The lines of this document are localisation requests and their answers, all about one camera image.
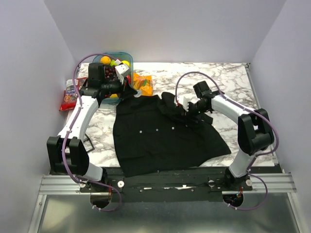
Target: orange snack bag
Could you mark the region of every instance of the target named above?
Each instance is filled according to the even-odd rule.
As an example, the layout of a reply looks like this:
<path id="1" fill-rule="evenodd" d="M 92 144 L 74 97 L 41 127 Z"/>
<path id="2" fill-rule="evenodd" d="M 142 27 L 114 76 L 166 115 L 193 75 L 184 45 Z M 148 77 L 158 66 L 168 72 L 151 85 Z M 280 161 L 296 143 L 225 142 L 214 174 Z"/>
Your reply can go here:
<path id="1" fill-rule="evenodd" d="M 133 87 L 136 90 L 141 90 L 143 96 L 152 96 L 152 77 L 151 77 L 151 75 L 140 76 L 137 73 L 134 73 Z"/>

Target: gray floor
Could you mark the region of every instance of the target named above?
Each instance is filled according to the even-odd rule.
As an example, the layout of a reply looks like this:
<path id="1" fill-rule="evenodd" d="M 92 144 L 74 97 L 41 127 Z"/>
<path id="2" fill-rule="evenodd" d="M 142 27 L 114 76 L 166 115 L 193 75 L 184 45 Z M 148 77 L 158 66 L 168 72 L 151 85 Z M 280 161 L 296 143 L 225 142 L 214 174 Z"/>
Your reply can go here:
<path id="1" fill-rule="evenodd" d="M 246 194 L 243 207 L 263 194 Z M 222 202 L 124 203 L 112 213 L 92 210 L 89 196 L 51 196 L 41 233 L 298 233 L 286 193 L 269 194 L 254 211 Z"/>

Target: gray wall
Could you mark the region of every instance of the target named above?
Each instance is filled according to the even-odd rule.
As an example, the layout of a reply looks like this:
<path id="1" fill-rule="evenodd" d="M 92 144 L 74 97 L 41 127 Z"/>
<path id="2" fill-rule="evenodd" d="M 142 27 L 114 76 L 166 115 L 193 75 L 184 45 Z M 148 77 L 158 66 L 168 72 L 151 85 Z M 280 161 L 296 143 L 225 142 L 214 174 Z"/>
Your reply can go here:
<path id="1" fill-rule="evenodd" d="M 0 232 L 27 232 L 73 57 L 42 0 L 0 7 Z"/>
<path id="2" fill-rule="evenodd" d="M 250 62 L 285 0 L 44 0 L 75 59 Z"/>
<path id="3" fill-rule="evenodd" d="M 277 157 L 286 171 L 293 174 L 308 220 L 311 219 L 310 9 L 309 0 L 288 0 L 250 68 L 260 104 L 269 111 L 280 134 Z"/>

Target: white marble surface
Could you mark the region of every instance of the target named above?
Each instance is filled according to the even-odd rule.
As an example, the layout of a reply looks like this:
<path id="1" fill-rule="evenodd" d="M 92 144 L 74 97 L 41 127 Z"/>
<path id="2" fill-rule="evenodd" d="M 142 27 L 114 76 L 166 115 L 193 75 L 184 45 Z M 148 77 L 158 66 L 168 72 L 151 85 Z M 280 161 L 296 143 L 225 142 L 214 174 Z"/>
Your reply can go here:
<path id="1" fill-rule="evenodd" d="M 79 77 L 87 76 L 88 64 L 82 64 Z M 154 94 L 163 91 L 174 93 L 177 79 L 189 71 L 200 71 L 212 77 L 221 90 L 235 101 L 256 108 L 251 86 L 243 64 L 219 63 L 134 63 L 134 72 L 140 75 L 152 75 Z M 197 101 L 193 85 L 206 80 L 200 75 L 190 75 L 179 83 L 178 94 L 183 94 L 191 101 Z M 215 89 L 211 81 L 208 85 Z M 226 116 L 214 112 L 209 114 L 214 118 L 213 126 L 229 145 L 232 154 L 210 159 L 201 166 L 229 166 L 238 152 L 237 125 Z M 114 150 L 112 129 L 116 116 L 115 104 L 102 103 L 90 121 L 87 135 L 92 140 L 95 150 L 89 153 L 90 162 L 98 166 L 119 166 Z M 255 166 L 273 166 L 273 156 L 262 156 Z"/>

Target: wall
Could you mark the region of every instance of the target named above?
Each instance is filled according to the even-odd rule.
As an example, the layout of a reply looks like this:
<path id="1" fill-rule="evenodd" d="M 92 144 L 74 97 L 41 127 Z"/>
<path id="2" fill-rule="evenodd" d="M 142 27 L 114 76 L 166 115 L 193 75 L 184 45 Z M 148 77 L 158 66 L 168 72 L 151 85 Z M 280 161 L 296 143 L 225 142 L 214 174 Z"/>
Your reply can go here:
<path id="1" fill-rule="evenodd" d="M 75 59 L 250 62 L 285 0 L 44 0 Z"/>
<path id="2" fill-rule="evenodd" d="M 73 57 L 42 0 L 2 0 L 0 232 L 28 231 Z"/>
<path id="3" fill-rule="evenodd" d="M 293 174 L 306 219 L 311 219 L 310 9 L 309 0 L 288 0 L 250 67 L 260 104 L 280 134 L 278 159 Z"/>

